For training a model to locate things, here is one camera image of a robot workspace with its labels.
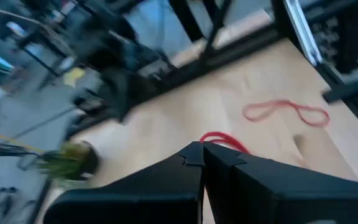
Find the yellow tape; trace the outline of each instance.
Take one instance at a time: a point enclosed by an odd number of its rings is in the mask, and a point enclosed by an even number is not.
[[[20,147],[29,149],[29,150],[31,150],[31,151],[44,152],[44,150],[42,150],[42,149],[38,149],[38,148],[36,148],[36,147],[32,147],[32,146],[28,146],[28,145],[22,144],[22,143],[20,143],[20,142],[14,140],[14,139],[5,137],[5,136],[3,136],[2,134],[0,134],[0,139],[7,140],[7,141],[9,141],[10,143],[15,144],[16,146],[20,146]]]
[[[72,86],[75,88],[75,83],[77,80],[82,78],[85,75],[85,70],[80,68],[73,68],[63,76],[63,83],[65,85]]]

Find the black bracket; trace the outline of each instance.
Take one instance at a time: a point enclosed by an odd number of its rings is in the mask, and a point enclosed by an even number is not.
[[[323,93],[324,100],[329,104],[354,97],[358,97],[358,81],[334,86],[332,90]]]

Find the red rubber band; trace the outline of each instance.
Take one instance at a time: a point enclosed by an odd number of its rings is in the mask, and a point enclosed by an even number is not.
[[[212,139],[212,140],[210,140],[213,143],[216,143],[216,144],[228,144],[228,145],[232,146],[234,149],[237,149],[238,151],[250,154],[248,149],[244,145],[242,145],[241,142],[236,140],[234,137],[232,137],[232,136],[230,136],[228,134],[219,132],[219,131],[213,131],[213,132],[206,133],[205,135],[203,135],[203,137],[200,138],[200,142],[205,142],[205,140],[207,138],[211,138],[211,137],[220,138],[220,139]]]
[[[251,104],[251,105],[246,105],[242,109],[242,115],[249,121],[259,122],[259,121],[262,121],[263,119],[267,118],[268,116],[270,116],[277,109],[279,109],[281,107],[286,107],[286,106],[294,108],[296,110],[296,112],[298,113],[299,118],[305,124],[307,124],[309,126],[322,128],[322,127],[325,127],[330,121],[327,111],[323,110],[322,108],[298,105],[296,103],[291,102],[290,100],[271,100],[271,101],[264,102],[264,103],[255,103],[255,104]],[[259,116],[251,117],[248,115],[249,110],[266,108],[266,107],[270,107],[270,109],[267,110],[266,112],[262,113]],[[324,115],[325,119],[322,122],[308,121],[302,116],[301,111],[319,112]]]

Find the wooden table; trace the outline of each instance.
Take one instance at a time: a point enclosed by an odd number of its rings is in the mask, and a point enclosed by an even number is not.
[[[270,21],[258,12],[219,35],[224,45]],[[173,59],[175,64],[197,57],[200,42]],[[328,84],[285,39],[181,88],[139,105],[124,125],[105,121],[72,137],[94,145],[103,158],[92,186],[110,184],[178,152],[208,131],[229,133],[255,156],[307,167],[358,181],[358,119],[343,103],[328,105],[321,92]],[[250,103],[289,99],[325,109],[325,128],[303,123],[292,109],[280,109],[253,123],[241,113]],[[306,114],[309,119],[321,119]],[[60,192],[52,190],[43,209]],[[212,223],[209,205],[204,222]]]

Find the black cable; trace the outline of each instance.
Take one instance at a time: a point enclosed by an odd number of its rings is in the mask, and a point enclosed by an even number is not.
[[[0,156],[25,156],[25,155],[35,155],[37,157],[40,157],[37,153],[34,152],[28,152],[24,148],[21,148],[20,150],[12,150],[12,149],[2,149],[0,148]]]
[[[71,107],[71,108],[68,108],[67,110],[64,110],[64,111],[62,111],[62,112],[60,112],[60,113],[57,113],[56,115],[53,115],[51,118],[46,119],[45,121],[42,121],[42,122],[40,122],[40,123],[38,123],[38,124],[32,126],[31,128],[28,128],[28,129],[26,129],[26,130],[24,130],[24,131],[22,131],[22,132],[20,132],[20,133],[17,133],[17,134],[14,135],[13,137],[11,137],[11,139],[13,139],[13,140],[18,139],[18,138],[20,138],[21,136],[23,136],[23,135],[25,135],[25,134],[28,134],[29,132],[38,129],[38,128],[42,127],[43,125],[46,125],[46,124],[48,124],[48,123],[50,123],[50,122],[52,122],[52,121],[54,121],[54,120],[56,120],[56,119],[62,117],[63,115],[65,115],[65,114],[67,114],[68,112],[71,112],[71,111],[73,111],[73,110],[75,110],[75,109],[76,109],[76,107]]]

